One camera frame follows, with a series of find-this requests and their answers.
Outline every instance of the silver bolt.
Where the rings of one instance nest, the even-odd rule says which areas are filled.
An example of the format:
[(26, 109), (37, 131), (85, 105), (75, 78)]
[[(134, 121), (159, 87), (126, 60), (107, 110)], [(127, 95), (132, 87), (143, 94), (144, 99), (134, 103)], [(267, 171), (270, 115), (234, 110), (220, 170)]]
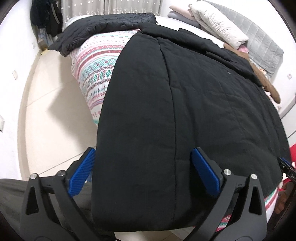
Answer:
[(65, 174), (66, 174), (66, 171), (64, 171), (64, 170), (58, 171), (58, 173), (57, 173), (57, 175), (58, 175), (59, 177), (62, 177), (62, 176), (64, 176)]
[(36, 177), (37, 177), (37, 174), (36, 174), (36, 173), (33, 173), (33, 174), (30, 176), (31, 179), (35, 179)]
[(224, 174), (226, 176), (230, 176), (231, 175), (231, 171), (229, 169), (225, 169), (223, 172), (224, 172)]
[(257, 179), (257, 175), (255, 173), (252, 173), (251, 174), (251, 178), (254, 179), (254, 180), (256, 180)]

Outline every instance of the person's leg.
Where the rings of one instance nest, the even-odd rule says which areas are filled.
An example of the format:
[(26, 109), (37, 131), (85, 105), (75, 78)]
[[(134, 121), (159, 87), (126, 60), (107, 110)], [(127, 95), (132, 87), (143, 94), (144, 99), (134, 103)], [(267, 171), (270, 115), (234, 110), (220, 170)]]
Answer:
[[(24, 192), (28, 182), (13, 179), (0, 179), (0, 211), (6, 218), (12, 228), (20, 233), (20, 213)], [(61, 213), (58, 202), (54, 194), (50, 194), (53, 207), (61, 225), (70, 230), (70, 227), (65, 221)], [(86, 218), (92, 222), (91, 218), (91, 183), (85, 183), (79, 195), (74, 197), (74, 200)]]

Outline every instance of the white wall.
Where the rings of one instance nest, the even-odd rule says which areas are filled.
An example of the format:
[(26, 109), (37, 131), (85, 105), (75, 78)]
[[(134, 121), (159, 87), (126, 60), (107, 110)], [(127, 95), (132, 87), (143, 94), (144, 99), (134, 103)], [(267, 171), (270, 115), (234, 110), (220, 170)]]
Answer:
[[(172, 4), (186, 5), (194, 0), (163, 0), (160, 15), (166, 17)], [(296, 43), (286, 24), (268, 0), (210, 0), (246, 16), (262, 28), (284, 50), (283, 62), (272, 78), (281, 96), (282, 109), (296, 93)]]
[[(21, 179), (17, 152), (17, 123), (22, 94), (39, 51), (30, 23), (32, 0), (20, 0), (0, 25), (0, 178)], [(18, 73), (14, 79), (12, 71)]]

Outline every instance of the electrical outlet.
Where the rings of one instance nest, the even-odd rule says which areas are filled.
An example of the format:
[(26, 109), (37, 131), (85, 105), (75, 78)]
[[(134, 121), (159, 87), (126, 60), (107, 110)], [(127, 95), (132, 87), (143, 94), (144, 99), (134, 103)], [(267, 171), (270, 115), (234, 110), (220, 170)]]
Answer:
[(15, 70), (12, 72), (12, 75), (15, 78), (15, 80), (18, 78), (18, 74), (17, 74), (17, 72)]
[(0, 132), (3, 132), (3, 128), (4, 128), (4, 119), (2, 116), (0, 116)]

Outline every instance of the tiled floor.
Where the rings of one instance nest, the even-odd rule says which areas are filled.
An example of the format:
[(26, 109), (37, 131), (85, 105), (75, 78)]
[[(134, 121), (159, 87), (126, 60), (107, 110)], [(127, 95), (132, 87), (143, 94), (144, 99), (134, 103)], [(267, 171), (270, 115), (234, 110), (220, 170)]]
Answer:
[[(41, 55), (29, 90), (25, 139), (30, 173), (55, 175), (96, 145), (96, 126), (76, 79), (71, 59)], [(122, 241), (178, 241), (169, 231), (117, 233)]]

